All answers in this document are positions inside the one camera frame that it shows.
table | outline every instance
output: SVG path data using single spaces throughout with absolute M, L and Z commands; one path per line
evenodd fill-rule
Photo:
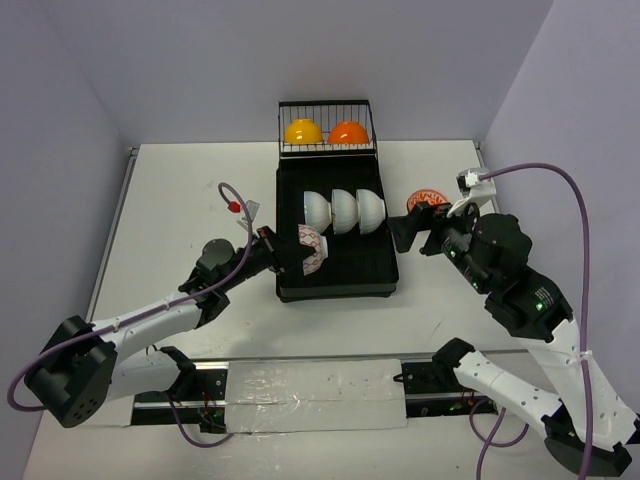
M 455 176 L 479 165 L 471 141 L 381 142 L 380 170 L 390 215 L 406 212 L 410 193 L 435 188 L 455 200 Z M 219 199 L 226 181 L 261 204 L 257 224 L 275 225 L 277 144 L 143 145 L 90 318 L 108 318 L 150 303 L 176 288 L 200 248 L 224 237 L 242 245 L 245 232 Z M 487 205 L 483 213 L 493 210 Z M 550 384 L 527 353 L 483 310 L 442 257 L 416 248 L 398 257 L 400 282 L 388 299 L 315 300 L 282 304 L 275 279 L 260 274 L 230 292 L 230 307 L 212 324 L 167 339 L 192 357 L 229 361 L 320 357 L 428 357 L 460 336 L 530 382 Z M 409 419 L 406 428 L 369 431 L 239 435 L 214 450 L 196 449 L 172 426 L 127 427 L 131 400 L 105 405 L 89 422 L 62 429 L 43 416 L 26 480 L 85 479 L 405 479 L 472 478 L 480 442 L 466 417 Z M 478 419 L 488 432 L 491 415 Z M 498 440 L 522 422 L 505 419 Z M 491 449 L 485 477 L 573 479 L 530 433 L 516 447 Z

white bowl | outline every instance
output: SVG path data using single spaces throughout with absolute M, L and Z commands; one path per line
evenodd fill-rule
M 366 235 L 375 231 L 384 221 L 387 209 L 378 195 L 371 190 L 356 190 L 358 202 L 358 223 L 360 234 Z
M 335 189 L 331 192 L 331 214 L 333 233 L 347 233 L 358 223 L 358 203 L 346 190 Z
M 302 245 L 313 247 L 316 253 L 308 256 L 302 262 L 302 273 L 307 276 L 322 266 L 322 262 L 329 256 L 327 239 L 309 225 L 298 225 L 298 238 Z
M 317 192 L 304 192 L 304 223 L 319 233 L 331 225 L 331 205 Z

wall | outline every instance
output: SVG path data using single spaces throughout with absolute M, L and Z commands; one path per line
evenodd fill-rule
M 0 385 L 84 314 L 125 149 L 41 5 L 0 2 Z M 22 392 L 24 402 L 34 402 Z M 0 400 L 0 465 L 22 478 L 39 415 Z
M 483 146 L 493 168 L 546 161 L 586 197 L 592 234 L 589 341 L 625 401 L 640 411 L 640 3 L 556 0 Z M 534 240 L 533 265 L 579 306 L 581 235 L 571 191 L 554 174 L 499 179 L 500 206 Z M 640 449 L 633 471 L 640 477 Z
M 131 143 L 277 138 L 368 97 L 382 139 L 485 137 L 552 0 L 42 0 Z

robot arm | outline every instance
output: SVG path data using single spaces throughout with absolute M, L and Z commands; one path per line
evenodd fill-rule
M 94 324 L 77 316 L 68 318 L 43 351 L 104 327 L 114 328 L 49 355 L 27 373 L 25 384 L 64 427 L 83 423 L 107 400 L 139 392 L 167 392 L 179 399 L 199 382 L 193 363 L 184 354 L 164 347 L 150 355 L 133 355 L 171 335 L 208 324 L 229 305 L 226 293 L 230 289 L 266 269 L 278 274 L 299 267 L 316 249 L 288 242 L 268 227 L 259 228 L 238 273 L 220 288 L 208 291 L 238 266 L 244 253 L 245 249 L 236 251 L 227 240 L 212 240 L 177 292 Z M 150 310 L 156 313 L 145 316 Z M 143 318 L 128 321 L 137 316 Z
M 500 369 L 459 339 L 445 345 L 434 362 L 462 386 L 478 390 L 522 418 L 545 439 L 554 458 L 577 473 L 586 436 L 579 328 L 558 286 L 527 265 L 532 242 L 516 217 L 479 215 L 474 200 L 485 203 L 495 188 L 491 181 L 479 182 L 478 173 L 473 170 L 458 177 L 465 198 L 453 206 L 419 203 L 408 215 L 388 223 L 399 252 L 411 248 L 418 231 L 430 230 L 420 252 L 444 254 L 478 293 L 487 295 L 485 309 L 532 354 L 557 395 Z M 623 446 L 638 441 L 640 423 L 596 361 L 588 361 L 594 404 L 590 471 L 619 476 L 631 461 Z

black dish rack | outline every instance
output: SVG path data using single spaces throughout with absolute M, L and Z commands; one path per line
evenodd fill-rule
M 368 100 L 280 102 L 280 162 L 276 174 L 276 229 L 292 240 L 298 225 L 304 224 L 306 190 L 331 199 L 339 188 L 355 196 L 360 188 L 375 192 L 384 200 L 378 168 L 378 151 L 373 116 Z M 324 136 L 321 144 L 288 144 L 283 132 L 296 118 L 311 118 Z M 331 129 L 341 121 L 357 121 L 367 129 L 370 142 L 364 145 L 326 143 Z M 396 290 L 398 264 L 391 232 L 383 222 L 373 233 L 360 235 L 358 226 L 344 235 L 334 235 L 329 226 L 329 258 L 320 269 L 304 276 L 302 269 L 279 275 L 276 293 L 283 302 L 311 298 L 380 296 Z

